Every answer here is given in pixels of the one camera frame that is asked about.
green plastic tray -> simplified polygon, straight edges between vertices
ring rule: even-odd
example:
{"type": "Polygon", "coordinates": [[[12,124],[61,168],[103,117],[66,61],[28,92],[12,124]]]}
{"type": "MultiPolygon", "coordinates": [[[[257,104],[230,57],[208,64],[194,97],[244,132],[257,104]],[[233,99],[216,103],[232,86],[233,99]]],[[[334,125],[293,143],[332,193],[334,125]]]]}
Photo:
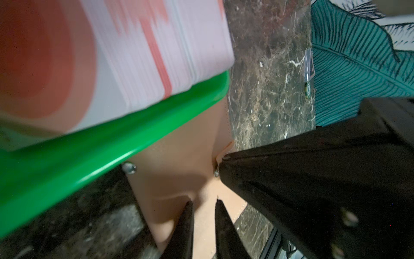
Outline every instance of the green plastic tray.
{"type": "Polygon", "coordinates": [[[0,150],[0,238],[221,100],[224,72],[123,118],[14,152],[0,150]]]}

gray floor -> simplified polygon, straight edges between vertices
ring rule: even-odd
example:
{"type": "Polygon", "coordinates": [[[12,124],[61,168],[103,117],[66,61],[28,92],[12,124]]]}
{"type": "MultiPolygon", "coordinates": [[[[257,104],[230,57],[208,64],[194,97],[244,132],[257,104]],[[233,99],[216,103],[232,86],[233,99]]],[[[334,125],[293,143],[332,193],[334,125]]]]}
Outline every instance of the gray floor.
{"type": "MultiPolygon", "coordinates": [[[[315,127],[314,91],[301,74],[311,46],[305,0],[232,0],[225,8],[236,62],[229,113],[236,148],[244,150],[315,127]]],[[[235,223],[252,258],[272,224],[247,206],[235,223]]],[[[0,241],[0,258],[158,258],[159,252],[119,168],[112,170],[0,241]]]]}

